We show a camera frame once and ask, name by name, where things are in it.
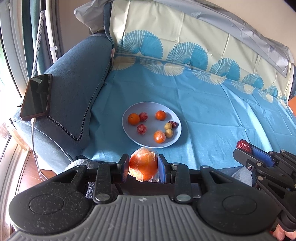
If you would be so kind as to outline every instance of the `plate rim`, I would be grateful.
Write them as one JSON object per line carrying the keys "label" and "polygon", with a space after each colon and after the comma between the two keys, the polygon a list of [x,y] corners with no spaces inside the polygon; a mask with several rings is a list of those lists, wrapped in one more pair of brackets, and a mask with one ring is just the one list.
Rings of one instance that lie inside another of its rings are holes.
{"label": "plate rim", "polygon": [[139,146],[147,147],[147,148],[153,148],[153,149],[166,148],[166,147],[169,147],[169,146],[171,146],[172,144],[174,144],[174,143],[180,138],[180,136],[181,136],[182,125],[181,125],[180,119],[179,119],[179,117],[177,116],[177,114],[176,114],[174,111],[172,111],[169,107],[167,107],[167,106],[165,106],[165,105],[162,105],[162,106],[164,106],[165,108],[168,108],[171,112],[173,112],[173,113],[176,115],[176,117],[178,118],[178,121],[179,121],[180,133],[178,133],[178,136],[177,136],[178,138],[176,138],[176,140],[175,140],[173,143],[171,143],[171,144],[169,144],[169,145],[166,145],[166,146],[162,146],[162,147],[150,147],[150,146],[145,146],[145,145],[142,145],[142,144],[138,143],[137,141],[135,141],[134,139],[132,139],[132,138],[128,135],[128,133],[126,132],[126,130],[125,130],[124,126],[123,126],[123,117],[124,117],[125,113],[127,112],[127,110],[128,110],[129,108],[131,108],[131,107],[134,106],[134,105],[141,104],[141,103],[153,103],[153,104],[159,104],[159,105],[162,105],[162,104],[160,104],[160,103],[156,103],[156,102],[152,102],[152,101],[142,101],[142,102],[138,102],[138,103],[135,103],[135,104],[131,105],[130,107],[128,107],[128,108],[125,110],[125,112],[123,113],[122,118],[121,118],[121,125],[122,125],[122,128],[123,128],[125,134],[129,137],[129,139],[131,139],[133,142],[135,142],[135,143],[138,144]]}

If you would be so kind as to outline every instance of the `wooden floor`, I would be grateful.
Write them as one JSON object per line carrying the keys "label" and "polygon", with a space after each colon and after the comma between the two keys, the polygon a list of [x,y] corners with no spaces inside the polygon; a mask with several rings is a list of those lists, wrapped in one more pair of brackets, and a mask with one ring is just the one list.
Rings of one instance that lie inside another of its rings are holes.
{"label": "wooden floor", "polygon": [[[41,170],[41,172],[47,179],[56,175],[53,171],[49,171],[49,170]],[[19,183],[19,188],[17,193],[23,192],[41,182],[42,180],[40,179],[38,174],[33,152],[31,152],[27,159],[27,162],[24,165],[23,174],[22,174],[21,181]]]}

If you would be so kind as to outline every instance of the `person's hand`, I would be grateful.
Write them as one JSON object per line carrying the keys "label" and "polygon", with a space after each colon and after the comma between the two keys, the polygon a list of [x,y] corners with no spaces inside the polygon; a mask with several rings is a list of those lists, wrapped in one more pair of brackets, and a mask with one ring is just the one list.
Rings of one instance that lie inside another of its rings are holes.
{"label": "person's hand", "polygon": [[290,238],[291,240],[296,239],[296,231],[294,232],[286,232],[283,228],[278,224],[276,229],[274,230],[273,236],[276,237],[278,241],[283,241],[285,236]]}

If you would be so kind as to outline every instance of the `gray ribbed panel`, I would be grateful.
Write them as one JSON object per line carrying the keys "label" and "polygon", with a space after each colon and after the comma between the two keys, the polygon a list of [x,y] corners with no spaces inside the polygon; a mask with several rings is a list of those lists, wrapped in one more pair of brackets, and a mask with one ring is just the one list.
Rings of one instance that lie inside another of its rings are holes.
{"label": "gray ribbed panel", "polygon": [[111,204],[96,205],[78,227],[57,235],[34,236],[17,232],[12,241],[163,241],[163,240],[274,240],[269,233],[235,237],[207,227],[189,205],[168,196],[119,195]]}

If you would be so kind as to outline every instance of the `orange object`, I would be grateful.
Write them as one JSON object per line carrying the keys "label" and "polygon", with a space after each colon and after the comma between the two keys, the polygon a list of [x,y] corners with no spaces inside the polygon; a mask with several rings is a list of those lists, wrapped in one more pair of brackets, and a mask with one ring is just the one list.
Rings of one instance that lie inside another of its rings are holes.
{"label": "orange object", "polygon": [[166,140],[166,136],[165,134],[163,133],[163,131],[156,131],[154,133],[154,140],[156,143],[163,143],[165,140]]}
{"label": "orange object", "polygon": [[130,114],[130,115],[128,116],[128,122],[129,122],[131,125],[133,125],[133,126],[139,124],[139,122],[140,122],[140,117],[139,117],[139,115],[136,114],[136,113],[132,113],[132,114]]}
{"label": "orange object", "polygon": [[163,110],[159,110],[156,112],[155,118],[160,121],[164,121],[166,119],[166,113]]}
{"label": "orange object", "polygon": [[142,147],[136,150],[129,162],[129,174],[138,181],[150,181],[157,173],[156,154]]}
{"label": "orange object", "polygon": [[294,115],[296,116],[296,96],[288,101],[288,106],[291,108]]}

